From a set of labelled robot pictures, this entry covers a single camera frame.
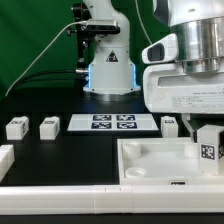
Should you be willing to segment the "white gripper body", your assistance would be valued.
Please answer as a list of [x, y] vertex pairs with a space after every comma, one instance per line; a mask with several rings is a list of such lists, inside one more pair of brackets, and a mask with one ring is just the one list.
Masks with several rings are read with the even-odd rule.
[[143, 93], [153, 113], [224, 114], [224, 66], [185, 74], [180, 63], [151, 65], [143, 74]]

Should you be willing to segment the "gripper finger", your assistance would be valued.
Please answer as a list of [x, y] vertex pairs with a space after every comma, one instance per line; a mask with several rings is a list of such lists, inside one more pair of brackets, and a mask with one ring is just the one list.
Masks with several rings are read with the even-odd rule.
[[184, 126], [186, 127], [186, 129], [188, 130], [188, 132], [190, 134], [191, 141], [196, 143], [197, 142], [197, 132], [193, 129], [192, 125], [190, 124], [191, 115], [189, 113], [182, 113], [181, 119], [182, 119]]

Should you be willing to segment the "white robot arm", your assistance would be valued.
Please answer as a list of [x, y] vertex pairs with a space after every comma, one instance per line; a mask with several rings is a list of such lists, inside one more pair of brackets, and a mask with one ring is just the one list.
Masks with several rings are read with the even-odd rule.
[[142, 51], [136, 84], [129, 58], [129, 21], [111, 0], [83, 0], [86, 29], [97, 34], [84, 90], [104, 100], [141, 90], [154, 113], [224, 114], [224, 0], [153, 0], [153, 14], [171, 33]]

